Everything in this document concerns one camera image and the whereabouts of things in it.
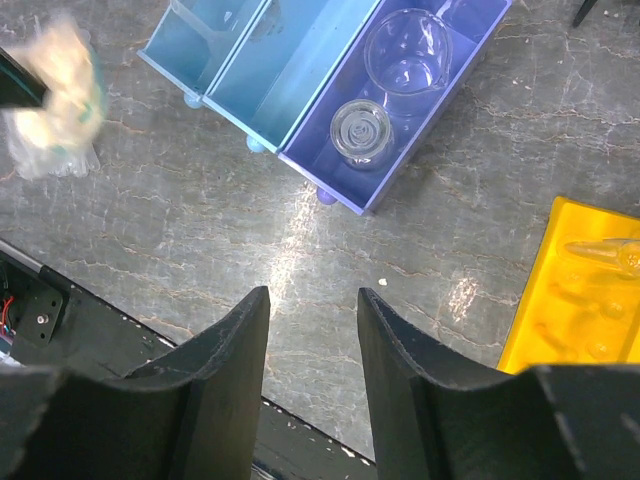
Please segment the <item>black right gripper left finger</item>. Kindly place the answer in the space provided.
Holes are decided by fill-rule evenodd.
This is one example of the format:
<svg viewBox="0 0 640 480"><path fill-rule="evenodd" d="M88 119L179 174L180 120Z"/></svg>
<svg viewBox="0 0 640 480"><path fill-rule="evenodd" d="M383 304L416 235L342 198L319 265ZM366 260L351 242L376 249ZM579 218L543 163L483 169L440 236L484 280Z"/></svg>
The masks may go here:
<svg viewBox="0 0 640 480"><path fill-rule="evenodd" d="M266 287L122 378L1 371L5 479L247 479L269 330Z"/></svg>

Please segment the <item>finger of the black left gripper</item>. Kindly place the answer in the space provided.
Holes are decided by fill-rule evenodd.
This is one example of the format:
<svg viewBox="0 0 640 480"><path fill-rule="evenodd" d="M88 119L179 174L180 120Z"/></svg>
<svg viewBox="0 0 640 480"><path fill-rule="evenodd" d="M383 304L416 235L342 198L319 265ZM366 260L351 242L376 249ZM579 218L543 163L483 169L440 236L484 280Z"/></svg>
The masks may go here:
<svg viewBox="0 0 640 480"><path fill-rule="evenodd" d="M0 105L2 108L42 108L49 89L21 66L6 50L0 57Z"/></svg>

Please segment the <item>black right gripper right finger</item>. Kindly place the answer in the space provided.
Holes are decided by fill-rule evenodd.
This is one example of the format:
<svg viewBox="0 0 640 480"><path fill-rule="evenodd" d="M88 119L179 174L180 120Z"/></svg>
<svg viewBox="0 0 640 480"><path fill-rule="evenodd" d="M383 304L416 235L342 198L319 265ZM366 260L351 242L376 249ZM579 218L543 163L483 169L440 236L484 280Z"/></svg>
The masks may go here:
<svg viewBox="0 0 640 480"><path fill-rule="evenodd" d="M357 326L382 479L635 479L639 369L475 362L422 332L375 291Z"/></svg>

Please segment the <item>bag of beige powder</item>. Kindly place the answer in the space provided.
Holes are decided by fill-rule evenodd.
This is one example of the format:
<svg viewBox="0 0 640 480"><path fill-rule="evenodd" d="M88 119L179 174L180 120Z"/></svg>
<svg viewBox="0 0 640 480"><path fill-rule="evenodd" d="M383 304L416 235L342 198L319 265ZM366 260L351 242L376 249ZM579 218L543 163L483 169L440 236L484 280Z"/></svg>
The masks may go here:
<svg viewBox="0 0 640 480"><path fill-rule="evenodd" d="M41 108L3 114L17 174L36 180L98 169L93 143L106 118L107 95L89 32L59 14L8 53L48 88Z"/></svg>

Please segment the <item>yellow test tube rack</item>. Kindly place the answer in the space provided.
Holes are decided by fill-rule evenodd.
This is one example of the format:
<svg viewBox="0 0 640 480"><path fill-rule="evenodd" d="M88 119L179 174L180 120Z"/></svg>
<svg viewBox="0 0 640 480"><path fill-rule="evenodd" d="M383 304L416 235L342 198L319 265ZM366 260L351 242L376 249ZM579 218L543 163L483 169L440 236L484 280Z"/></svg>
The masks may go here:
<svg viewBox="0 0 640 480"><path fill-rule="evenodd" d="M639 221L557 197L498 362L515 374L535 364L639 361L639 276L576 258L575 241L638 239Z"/></svg>

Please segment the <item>clear glass test tube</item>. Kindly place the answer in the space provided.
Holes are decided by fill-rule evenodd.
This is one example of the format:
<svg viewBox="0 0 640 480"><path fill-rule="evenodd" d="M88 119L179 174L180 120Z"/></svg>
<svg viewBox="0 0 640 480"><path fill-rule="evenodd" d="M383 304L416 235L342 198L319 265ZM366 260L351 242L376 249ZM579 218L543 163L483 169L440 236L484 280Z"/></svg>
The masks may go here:
<svg viewBox="0 0 640 480"><path fill-rule="evenodd" d="M564 250L576 258L607 265L626 275L639 276L638 239L575 241L565 244Z"/></svg>

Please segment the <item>small clear glass vial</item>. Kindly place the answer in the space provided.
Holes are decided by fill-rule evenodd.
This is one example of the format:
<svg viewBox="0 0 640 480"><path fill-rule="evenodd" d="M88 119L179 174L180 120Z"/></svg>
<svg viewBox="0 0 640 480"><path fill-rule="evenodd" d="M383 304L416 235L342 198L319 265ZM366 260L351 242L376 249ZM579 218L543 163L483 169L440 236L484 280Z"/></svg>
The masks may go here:
<svg viewBox="0 0 640 480"><path fill-rule="evenodd" d="M386 110L374 101L356 99L343 104L330 124L330 138L351 168L379 169L394 145L394 131Z"/></svg>

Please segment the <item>blue three-compartment drawer box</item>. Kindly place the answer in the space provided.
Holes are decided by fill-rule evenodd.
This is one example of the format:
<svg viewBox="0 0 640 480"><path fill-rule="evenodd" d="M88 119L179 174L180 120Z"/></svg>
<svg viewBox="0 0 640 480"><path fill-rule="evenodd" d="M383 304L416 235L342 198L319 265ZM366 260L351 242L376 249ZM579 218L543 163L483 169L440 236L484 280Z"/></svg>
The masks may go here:
<svg viewBox="0 0 640 480"><path fill-rule="evenodd" d="M196 89L204 55L196 34L170 4L141 58L179 87L192 108L208 107L246 133L248 147L270 151L315 184L321 202L372 212L433 129L510 9L507 1L241 1L234 45L204 93ZM365 44L390 13L424 9L452 44L450 83L418 116L394 115L364 64ZM368 99L388 113L394 145L379 169L351 168L330 138L335 112Z"/></svg>

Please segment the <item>clear glass beaker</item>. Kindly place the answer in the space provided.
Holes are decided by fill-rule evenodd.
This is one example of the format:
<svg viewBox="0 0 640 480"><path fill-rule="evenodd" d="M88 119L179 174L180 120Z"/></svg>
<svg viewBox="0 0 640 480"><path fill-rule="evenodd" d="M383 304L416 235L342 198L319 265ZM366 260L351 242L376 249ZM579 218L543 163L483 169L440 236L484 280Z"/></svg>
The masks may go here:
<svg viewBox="0 0 640 480"><path fill-rule="evenodd" d="M394 115L428 111L450 83L453 44L444 23L419 8L396 10L367 37L364 64Z"/></svg>

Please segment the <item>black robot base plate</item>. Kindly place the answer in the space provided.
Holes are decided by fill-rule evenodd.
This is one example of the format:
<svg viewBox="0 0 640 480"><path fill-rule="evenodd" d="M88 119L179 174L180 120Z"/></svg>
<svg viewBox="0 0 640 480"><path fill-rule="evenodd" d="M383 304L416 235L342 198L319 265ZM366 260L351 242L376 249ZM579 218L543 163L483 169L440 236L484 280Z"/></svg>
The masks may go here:
<svg viewBox="0 0 640 480"><path fill-rule="evenodd" d="M61 364L98 378L122 376L175 345L134 317L1 244L1 340L8 364ZM264 399L254 448L254 479L374 479L375 464L280 405Z"/></svg>

